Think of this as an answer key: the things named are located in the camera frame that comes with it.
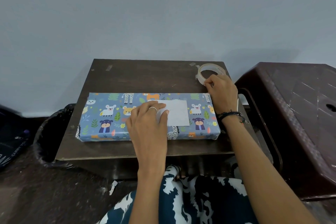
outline white wall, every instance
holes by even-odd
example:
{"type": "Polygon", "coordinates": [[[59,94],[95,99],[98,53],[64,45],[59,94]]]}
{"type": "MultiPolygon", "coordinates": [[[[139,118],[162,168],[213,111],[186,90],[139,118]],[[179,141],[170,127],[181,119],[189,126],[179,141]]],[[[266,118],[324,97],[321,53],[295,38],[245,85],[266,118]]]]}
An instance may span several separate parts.
{"type": "Polygon", "coordinates": [[[0,104],[47,116],[93,58],[336,67],[336,0],[0,0],[0,104]]]}

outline paper scrap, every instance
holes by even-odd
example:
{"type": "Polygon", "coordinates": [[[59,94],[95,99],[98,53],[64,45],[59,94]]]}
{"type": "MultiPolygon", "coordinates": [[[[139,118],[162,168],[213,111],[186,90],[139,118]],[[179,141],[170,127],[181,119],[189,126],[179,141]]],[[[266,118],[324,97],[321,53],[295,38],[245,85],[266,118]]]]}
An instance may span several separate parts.
{"type": "Polygon", "coordinates": [[[158,110],[156,114],[157,122],[160,121],[161,114],[169,110],[167,126],[189,126],[188,106],[186,100],[158,100],[159,103],[166,104],[165,108],[158,110]]]}
{"type": "Polygon", "coordinates": [[[114,188],[118,185],[118,182],[116,180],[114,180],[112,182],[112,188],[110,190],[110,196],[112,195],[113,191],[114,191],[114,188]]]}

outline person's right hand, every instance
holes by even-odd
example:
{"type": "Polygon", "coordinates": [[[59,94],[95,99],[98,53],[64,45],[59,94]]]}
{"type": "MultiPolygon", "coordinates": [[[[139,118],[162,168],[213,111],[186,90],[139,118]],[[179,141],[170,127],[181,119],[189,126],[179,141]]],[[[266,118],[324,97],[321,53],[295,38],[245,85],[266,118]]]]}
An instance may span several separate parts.
{"type": "Polygon", "coordinates": [[[213,107],[217,114],[237,112],[238,90],[230,77],[212,74],[205,80],[204,85],[211,95],[213,107]]]}

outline wooden table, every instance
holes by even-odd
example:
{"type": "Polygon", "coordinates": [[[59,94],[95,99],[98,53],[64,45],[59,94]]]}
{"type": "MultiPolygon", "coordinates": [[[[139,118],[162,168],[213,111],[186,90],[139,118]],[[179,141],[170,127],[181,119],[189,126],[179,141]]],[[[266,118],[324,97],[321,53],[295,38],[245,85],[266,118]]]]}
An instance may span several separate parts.
{"type": "MultiPolygon", "coordinates": [[[[202,65],[210,62],[94,59],[56,159],[66,160],[107,178],[136,178],[138,165],[131,141],[81,142],[75,138],[87,97],[90,92],[206,93],[207,89],[195,79],[197,67],[191,63],[202,65]]],[[[212,63],[227,72],[223,62],[212,63]]],[[[238,109],[248,121],[240,102],[238,109]]],[[[260,146],[251,124],[245,126],[260,146]]],[[[262,149],[271,158],[268,149],[262,149]]],[[[220,165],[213,170],[214,161],[222,163],[232,155],[226,134],[221,134],[217,140],[168,141],[167,163],[182,166],[183,173],[188,175],[220,175],[220,165]]]]}

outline wrapped gift box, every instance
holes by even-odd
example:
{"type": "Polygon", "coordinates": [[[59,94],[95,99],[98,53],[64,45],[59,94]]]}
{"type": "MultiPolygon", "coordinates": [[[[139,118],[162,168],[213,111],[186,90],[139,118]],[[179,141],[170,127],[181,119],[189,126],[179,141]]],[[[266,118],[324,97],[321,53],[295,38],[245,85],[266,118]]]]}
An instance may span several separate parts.
{"type": "Polygon", "coordinates": [[[217,139],[218,126],[208,93],[90,93],[76,138],[87,141],[130,140],[126,119],[150,100],[186,100],[189,125],[168,126],[168,139],[217,139]]]}

